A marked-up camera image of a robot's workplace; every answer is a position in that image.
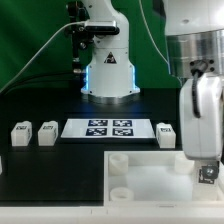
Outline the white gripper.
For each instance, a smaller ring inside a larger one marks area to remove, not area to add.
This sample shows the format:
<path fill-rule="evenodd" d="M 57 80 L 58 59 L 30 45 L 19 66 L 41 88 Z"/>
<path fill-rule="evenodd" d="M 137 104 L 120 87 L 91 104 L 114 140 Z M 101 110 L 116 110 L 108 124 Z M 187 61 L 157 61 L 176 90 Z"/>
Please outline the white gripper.
<path fill-rule="evenodd" d="M 188 159 L 221 159 L 223 150 L 222 81 L 204 74 L 197 82 L 200 117 L 193 112 L 192 79 L 181 89 L 179 100 L 182 148 Z"/>

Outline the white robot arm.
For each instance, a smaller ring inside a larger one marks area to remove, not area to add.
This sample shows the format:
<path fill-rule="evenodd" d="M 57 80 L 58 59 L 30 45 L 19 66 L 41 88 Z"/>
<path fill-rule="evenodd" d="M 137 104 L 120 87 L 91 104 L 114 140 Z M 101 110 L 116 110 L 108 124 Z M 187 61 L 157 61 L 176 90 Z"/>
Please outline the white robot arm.
<path fill-rule="evenodd" d="M 98 102 L 140 92 L 129 61 L 129 22 L 111 0 L 82 0 L 93 35 L 83 95 Z M 224 0 L 162 0 L 169 73 L 185 78 L 179 98 L 183 151 L 219 160 L 223 148 Z"/>

